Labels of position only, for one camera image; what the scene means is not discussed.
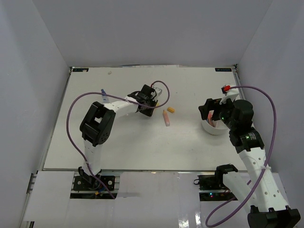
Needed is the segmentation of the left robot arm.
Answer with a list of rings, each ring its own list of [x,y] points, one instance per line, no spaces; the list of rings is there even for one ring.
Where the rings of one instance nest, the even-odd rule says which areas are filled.
[[[84,184],[89,189],[94,190],[100,185],[97,173],[102,169],[102,146],[110,136],[115,119],[136,112],[151,117],[161,94],[160,88],[144,85],[141,91],[133,92],[120,101],[91,104],[80,124],[87,159],[83,165],[84,173],[87,174]]]

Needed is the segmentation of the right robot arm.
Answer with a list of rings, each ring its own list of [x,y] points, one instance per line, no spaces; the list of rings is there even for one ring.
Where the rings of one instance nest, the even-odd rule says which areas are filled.
[[[215,185],[230,189],[247,213],[251,228],[293,228],[301,219],[298,209],[291,209],[282,196],[271,168],[265,164],[266,152],[258,131],[252,126],[253,106],[246,100],[209,98],[199,106],[201,118],[212,112],[213,120],[222,121],[229,129],[229,138],[249,174],[252,187],[232,164],[215,171]]]

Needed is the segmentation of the white round desk organizer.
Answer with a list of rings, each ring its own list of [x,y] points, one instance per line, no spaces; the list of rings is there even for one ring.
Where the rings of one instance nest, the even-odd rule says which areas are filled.
[[[228,127],[221,120],[213,121],[213,125],[210,125],[207,120],[202,120],[201,125],[211,135],[222,135],[228,132]]]

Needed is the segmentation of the right black corner label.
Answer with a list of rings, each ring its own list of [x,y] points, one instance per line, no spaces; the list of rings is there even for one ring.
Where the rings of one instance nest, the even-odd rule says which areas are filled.
[[[231,68],[224,68],[224,67],[219,67],[219,68],[215,68],[216,72],[231,72],[232,69]]]

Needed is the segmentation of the black corner label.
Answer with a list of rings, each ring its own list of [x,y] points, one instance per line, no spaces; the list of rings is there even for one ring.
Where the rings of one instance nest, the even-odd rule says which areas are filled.
[[[231,68],[224,68],[224,67],[219,67],[219,68],[215,68],[216,72],[231,72],[232,69]]]
[[[73,68],[73,72],[88,72],[89,68]]]

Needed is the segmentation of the blue spray bottle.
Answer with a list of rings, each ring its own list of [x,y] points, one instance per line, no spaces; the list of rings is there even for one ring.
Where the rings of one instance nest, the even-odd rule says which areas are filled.
[[[108,103],[107,96],[105,95],[104,89],[101,89],[103,103]]]

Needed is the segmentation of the left black corner label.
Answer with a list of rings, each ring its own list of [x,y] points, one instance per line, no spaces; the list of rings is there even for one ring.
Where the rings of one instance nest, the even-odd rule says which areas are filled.
[[[73,72],[88,72],[89,68],[73,68]]]

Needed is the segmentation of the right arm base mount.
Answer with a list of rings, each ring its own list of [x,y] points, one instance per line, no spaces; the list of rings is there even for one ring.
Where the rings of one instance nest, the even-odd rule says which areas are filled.
[[[200,201],[228,201],[237,200],[231,190],[223,184],[223,175],[238,172],[232,164],[220,165],[214,174],[201,174],[193,181],[199,187]]]

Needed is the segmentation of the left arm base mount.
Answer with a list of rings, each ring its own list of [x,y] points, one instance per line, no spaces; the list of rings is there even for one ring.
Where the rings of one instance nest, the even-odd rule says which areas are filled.
[[[119,189],[119,176],[103,175],[100,171],[96,174],[96,177],[104,185],[90,174],[85,173],[84,169],[80,166],[73,178],[70,198],[84,200],[115,199]]]

